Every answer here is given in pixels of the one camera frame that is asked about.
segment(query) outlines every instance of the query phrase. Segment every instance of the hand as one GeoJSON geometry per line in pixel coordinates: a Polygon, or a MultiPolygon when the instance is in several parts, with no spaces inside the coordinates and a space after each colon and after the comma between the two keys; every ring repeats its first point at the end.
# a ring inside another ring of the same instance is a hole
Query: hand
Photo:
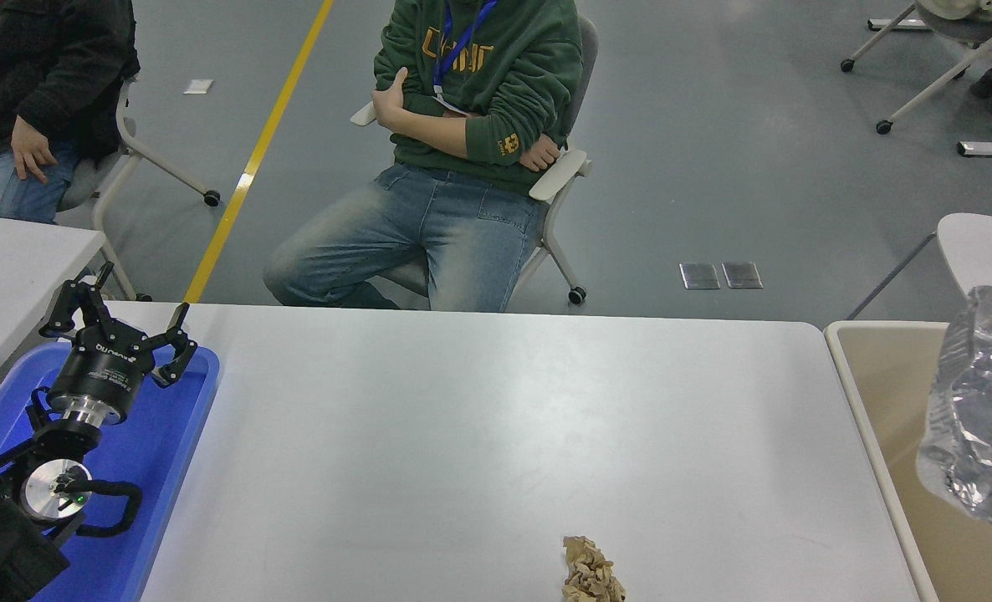
{"type": "Polygon", "coordinates": [[[27,171],[30,169],[31,175],[43,184],[46,183],[46,175],[43,174],[40,165],[57,165],[57,160],[49,152],[49,140],[34,129],[27,121],[17,115],[17,123],[13,126],[13,163],[17,165],[17,177],[27,180],[27,171]]]}
{"type": "Polygon", "coordinates": [[[407,79],[407,68],[400,68],[396,72],[396,79],[392,80],[388,90],[374,90],[370,92],[373,99],[373,108],[377,111],[377,123],[386,127],[392,132],[396,132],[396,123],[401,115],[406,113],[403,109],[403,83],[407,79]]]}
{"type": "Polygon", "coordinates": [[[541,134],[529,150],[522,153],[519,163],[530,171],[544,171],[560,158],[560,148],[547,134],[541,134]]]}

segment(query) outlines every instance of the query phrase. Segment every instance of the chair wheel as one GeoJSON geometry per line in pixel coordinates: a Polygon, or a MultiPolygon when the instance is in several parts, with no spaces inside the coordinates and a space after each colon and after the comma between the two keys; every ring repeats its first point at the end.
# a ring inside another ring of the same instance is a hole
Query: chair wheel
{"type": "Polygon", "coordinates": [[[581,286],[575,286],[573,289],[570,289],[566,297],[570,299],[572,304],[581,305],[585,303],[585,294],[585,290],[581,286]]]}

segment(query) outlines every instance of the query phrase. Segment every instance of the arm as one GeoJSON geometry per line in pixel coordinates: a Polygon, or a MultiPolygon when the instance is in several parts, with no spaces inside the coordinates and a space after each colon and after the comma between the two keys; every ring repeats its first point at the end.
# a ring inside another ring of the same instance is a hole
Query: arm
{"type": "Polygon", "coordinates": [[[46,182],[38,165],[57,163],[46,136],[63,129],[117,79],[129,51],[126,12],[120,3],[100,0],[75,0],[61,8],[57,62],[17,107],[12,149],[19,178],[26,179],[30,169],[46,182]]]}
{"type": "Polygon", "coordinates": [[[412,113],[404,106],[406,93],[403,87],[408,77],[407,68],[401,68],[388,90],[370,92],[373,108],[377,111],[377,123],[394,134],[426,142],[432,148],[459,159],[468,159],[466,122],[473,119],[449,119],[412,113]]]}
{"type": "Polygon", "coordinates": [[[542,134],[554,132],[581,77],[580,45],[546,39],[515,60],[493,96],[488,114],[466,123],[471,161],[511,165],[534,149],[542,134]]]}
{"type": "Polygon", "coordinates": [[[571,89],[580,79],[580,58],[575,57],[580,57],[580,50],[570,43],[527,51],[500,85],[489,114],[472,119],[413,113],[406,106],[405,91],[411,76],[401,68],[388,89],[372,93],[377,122],[461,159],[500,165],[517,161],[531,171],[541,171],[558,157],[558,145],[542,132],[558,122],[555,107],[570,102],[571,89]],[[557,74],[554,66],[545,71],[545,61],[574,68],[557,74]]]}
{"type": "Polygon", "coordinates": [[[403,83],[404,108],[411,113],[438,117],[442,115],[443,107],[427,92],[416,66],[417,19],[416,3],[397,1],[388,24],[381,30],[381,50],[374,57],[373,73],[378,90],[386,90],[396,80],[396,72],[408,68],[411,73],[403,83]]]}

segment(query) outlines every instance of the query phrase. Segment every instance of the gray floor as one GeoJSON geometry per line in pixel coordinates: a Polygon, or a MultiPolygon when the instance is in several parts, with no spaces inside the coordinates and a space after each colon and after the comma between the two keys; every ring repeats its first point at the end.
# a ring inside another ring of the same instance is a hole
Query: gray floor
{"type": "MultiPolygon", "coordinates": [[[[320,1],[136,0],[144,71],[132,95],[140,138],[220,188],[251,156],[320,1]],[[205,96],[190,79],[215,79],[205,96]]],[[[961,48],[893,34],[843,74],[868,17],[902,3],[579,0],[601,52],[575,130],[595,160],[557,235],[589,290],[566,302],[546,263],[510,311],[798,320],[844,319],[939,218],[992,216],[992,160],[958,140],[992,140],[968,77],[897,123],[874,123],[955,62],[961,48]],[[763,290],[688,291],[680,262],[756,262],[763,290]]],[[[386,133],[347,122],[367,100],[391,0],[333,5],[202,301],[273,304],[263,260],[302,221],[390,160],[386,133]]],[[[83,224],[83,210],[65,224],[83,224]]],[[[110,239],[136,287],[183,297],[224,207],[141,167],[110,239]]],[[[399,297],[409,304],[416,300],[399,297]]],[[[949,320],[962,296],[932,243],[864,319],[949,320]]]]}

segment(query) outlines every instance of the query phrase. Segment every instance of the blue tray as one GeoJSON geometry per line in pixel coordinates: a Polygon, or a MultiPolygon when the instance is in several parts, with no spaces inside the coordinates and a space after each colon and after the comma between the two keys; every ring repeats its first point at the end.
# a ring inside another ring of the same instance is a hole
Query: blue tray
{"type": "MultiPolygon", "coordinates": [[[[0,453],[31,436],[24,412],[31,391],[53,384],[68,357],[68,343],[34,348],[10,370],[0,388],[0,453]]],[[[155,352],[159,365],[171,349],[155,352]]],[[[155,561],[172,504],[202,433],[217,389],[220,365],[199,347],[176,384],[161,389],[147,378],[128,420],[102,428],[102,442],[84,466],[95,479],[129,481],[143,489],[143,506],[132,529],[114,538],[73,536],[61,549],[72,564],[34,597],[38,602],[136,602],[155,561]]],[[[92,496],[84,513],[89,525],[117,523],[124,498],[92,496]]]]}

